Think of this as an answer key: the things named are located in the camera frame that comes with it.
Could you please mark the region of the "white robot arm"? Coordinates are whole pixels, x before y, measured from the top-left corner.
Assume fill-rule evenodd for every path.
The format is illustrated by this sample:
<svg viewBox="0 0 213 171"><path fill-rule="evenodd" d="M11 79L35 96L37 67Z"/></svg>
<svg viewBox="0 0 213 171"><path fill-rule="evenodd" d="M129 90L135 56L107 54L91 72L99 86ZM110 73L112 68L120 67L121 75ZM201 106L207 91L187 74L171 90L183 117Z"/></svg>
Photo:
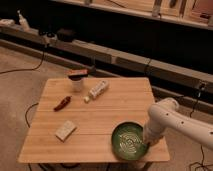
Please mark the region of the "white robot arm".
<svg viewBox="0 0 213 171"><path fill-rule="evenodd" d="M165 98L152 104L148 109L148 121L144 124L145 143L158 141L169 127L213 150L213 125L178 112L179 104L174 98Z"/></svg>

